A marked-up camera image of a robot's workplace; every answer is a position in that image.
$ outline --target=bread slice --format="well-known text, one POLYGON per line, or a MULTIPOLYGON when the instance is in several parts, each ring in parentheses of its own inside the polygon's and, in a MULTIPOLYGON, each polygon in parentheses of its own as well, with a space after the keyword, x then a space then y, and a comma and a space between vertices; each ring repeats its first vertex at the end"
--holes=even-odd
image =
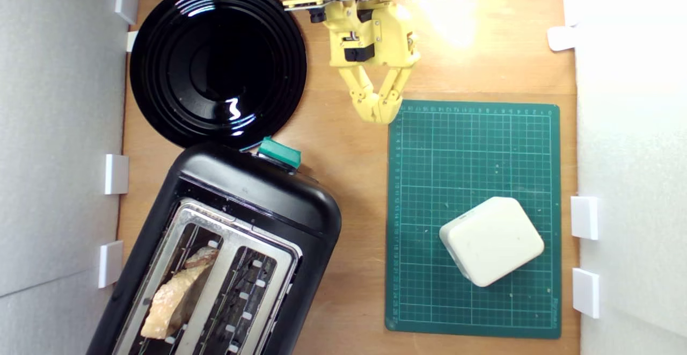
POLYGON ((179 271, 168 282, 162 284, 152 297, 141 336, 165 339, 191 319, 217 254, 217 249, 201 248, 186 260, 184 266, 191 263, 186 269, 179 271))

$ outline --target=white bracket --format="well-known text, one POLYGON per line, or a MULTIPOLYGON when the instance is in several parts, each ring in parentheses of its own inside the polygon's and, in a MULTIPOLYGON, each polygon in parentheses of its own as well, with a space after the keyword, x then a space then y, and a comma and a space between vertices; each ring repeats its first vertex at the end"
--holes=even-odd
POLYGON ((572 49, 577 45, 577 25, 584 15, 584 3, 582 0, 562 0, 565 26, 550 27, 546 32, 549 48, 554 52, 572 49))
POLYGON ((138 30, 135 32, 128 32, 127 35, 127 53, 130 53, 133 50, 133 42, 136 41, 136 37, 138 36, 138 30))
POLYGON ((572 269, 572 308, 591 318, 599 318, 599 275, 572 269))
POLYGON ((594 197, 570 198, 570 223, 574 237, 599 239, 598 199, 594 197))
POLYGON ((138 0, 115 0, 115 12, 129 25, 135 25, 138 15, 138 0))
POLYGON ((113 284, 120 278, 123 265, 123 242, 115 241, 100 247, 100 271, 98 287, 113 284))
POLYGON ((128 156, 105 155, 105 194, 128 193, 128 156))

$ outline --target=toaster lever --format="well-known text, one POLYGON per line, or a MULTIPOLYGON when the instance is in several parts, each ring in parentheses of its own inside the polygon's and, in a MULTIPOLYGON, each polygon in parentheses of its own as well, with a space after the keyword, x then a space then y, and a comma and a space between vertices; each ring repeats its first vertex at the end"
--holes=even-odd
POLYGON ((262 140, 256 155, 289 173, 295 173, 301 162, 300 151, 275 142, 270 136, 262 140))

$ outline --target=white wall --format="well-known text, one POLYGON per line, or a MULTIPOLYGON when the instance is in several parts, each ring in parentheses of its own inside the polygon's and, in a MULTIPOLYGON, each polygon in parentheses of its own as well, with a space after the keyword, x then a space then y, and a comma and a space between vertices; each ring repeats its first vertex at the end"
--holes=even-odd
POLYGON ((601 318, 582 355, 687 353, 687 0, 585 0, 576 27, 581 195, 600 199, 601 318))
POLYGON ((0 0, 0 354, 83 353, 110 294, 127 23, 114 0, 0 0))

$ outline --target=white plastic block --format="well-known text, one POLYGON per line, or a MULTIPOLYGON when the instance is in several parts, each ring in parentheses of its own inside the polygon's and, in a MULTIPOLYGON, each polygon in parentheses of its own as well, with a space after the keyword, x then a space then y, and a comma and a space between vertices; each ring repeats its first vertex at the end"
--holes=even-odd
POLYGON ((100 247, 100 271, 98 272, 98 287, 103 288, 113 284, 122 274, 123 242, 115 241, 100 247))
POLYGON ((138 14, 138 0, 115 0, 115 12, 129 25, 136 24, 138 14))
POLYGON ((549 40, 549 47, 554 52, 572 49, 577 44, 577 36, 574 27, 554 26, 549 27, 546 35, 549 40))
POLYGON ((544 242, 520 203, 490 198, 439 230, 461 273, 486 287, 542 254, 544 242))
POLYGON ((599 318, 599 275, 575 267, 572 270, 572 308, 599 318))
POLYGON ((594 197, 571 197, 570 221, 572 235, 587 240, 598 240, 597 199, 594 197))
POLYGON ((564 10, 565 25, 574 26, 582 19, 582 0, 562 0, 564 10))
POLYGON ((105 194, 128 193, 128 156, 105 157, 105 194))
POLYGON ((138 30, 135 32, 128 32, 127 34, 127 53, 130 53, 133 50, 133 42, 136 41, 136 37, 138 36, 138 30))

